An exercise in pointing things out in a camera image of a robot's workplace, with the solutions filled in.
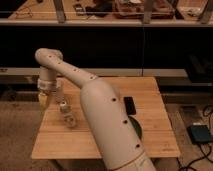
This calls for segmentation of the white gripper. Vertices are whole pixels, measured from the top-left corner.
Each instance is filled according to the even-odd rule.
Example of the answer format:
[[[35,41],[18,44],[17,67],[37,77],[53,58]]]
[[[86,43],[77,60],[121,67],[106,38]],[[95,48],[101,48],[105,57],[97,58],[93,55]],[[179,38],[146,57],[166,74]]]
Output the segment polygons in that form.
[[[38,79],[37,87],[41,91],[38,94],[38,100],[42,110],[46,110],[50,104],[50,95],[46,93],[55,92],[61,86],[62,83],[58,79],[53,80],[43,80],[41,78]]]

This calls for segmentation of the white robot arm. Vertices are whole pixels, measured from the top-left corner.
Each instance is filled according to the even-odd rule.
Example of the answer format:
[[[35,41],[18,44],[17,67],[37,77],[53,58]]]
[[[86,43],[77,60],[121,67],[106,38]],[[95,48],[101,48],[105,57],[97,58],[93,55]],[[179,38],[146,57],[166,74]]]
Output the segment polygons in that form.
[[[119,93],[102,78],[63,61],[59,50],[40,48],[38,97],[47,107],[56,90],[56,74],[70,80],[80,91],[80,104],[105,166],[110,171],[156,171],[122,106]]]

